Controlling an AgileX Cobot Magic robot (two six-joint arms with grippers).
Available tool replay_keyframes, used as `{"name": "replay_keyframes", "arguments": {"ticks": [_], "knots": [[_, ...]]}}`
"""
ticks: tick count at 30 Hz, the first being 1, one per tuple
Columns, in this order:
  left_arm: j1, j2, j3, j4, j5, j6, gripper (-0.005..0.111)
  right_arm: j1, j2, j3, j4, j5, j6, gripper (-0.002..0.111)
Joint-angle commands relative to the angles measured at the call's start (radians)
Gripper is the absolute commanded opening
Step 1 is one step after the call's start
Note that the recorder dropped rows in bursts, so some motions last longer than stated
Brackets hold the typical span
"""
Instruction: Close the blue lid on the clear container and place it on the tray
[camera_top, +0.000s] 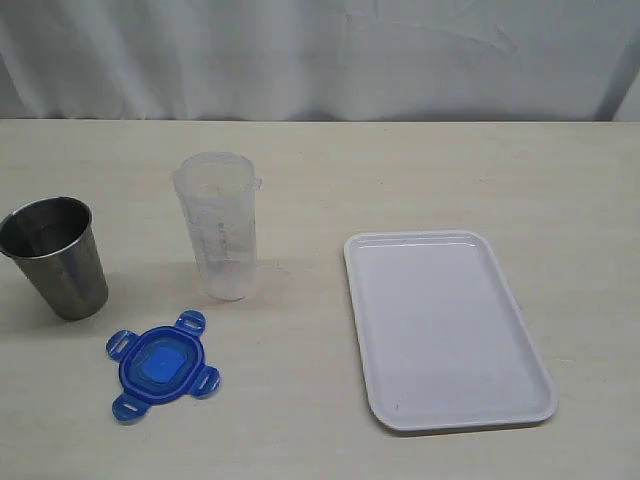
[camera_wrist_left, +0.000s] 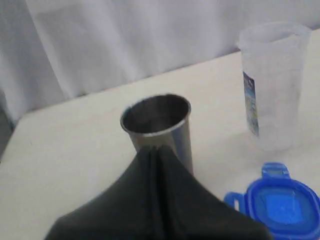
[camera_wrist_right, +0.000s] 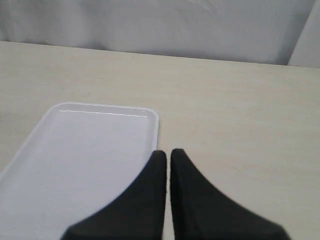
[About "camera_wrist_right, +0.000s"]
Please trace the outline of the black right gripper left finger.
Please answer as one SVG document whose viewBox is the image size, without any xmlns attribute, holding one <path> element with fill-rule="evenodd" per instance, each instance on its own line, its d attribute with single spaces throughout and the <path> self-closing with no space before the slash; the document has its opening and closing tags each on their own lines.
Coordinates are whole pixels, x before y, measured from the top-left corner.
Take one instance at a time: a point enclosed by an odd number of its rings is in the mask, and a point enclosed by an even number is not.
<svg viewBox="0 0 320 240">
<path fill-rule="evenodd" d="M 167 157 L 152 152 L 127 189 L 103 209 L 66 229 L 63 240 L 160 240 L 167 194 Z"/>
</svg>

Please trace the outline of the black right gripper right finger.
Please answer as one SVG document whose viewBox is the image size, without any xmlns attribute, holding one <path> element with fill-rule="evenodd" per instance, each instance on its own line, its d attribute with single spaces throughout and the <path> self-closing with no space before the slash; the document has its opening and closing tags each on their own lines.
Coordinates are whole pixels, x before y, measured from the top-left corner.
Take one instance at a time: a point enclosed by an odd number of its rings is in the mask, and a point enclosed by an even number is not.
<svg viewBox="0 0 320 240">
<path fill-rule="evenodd" d="M 176 240 L 288 240 L 285 229 L 212 185 L 183 149 L 170 156 L 170 204 Z"/>
</svg>

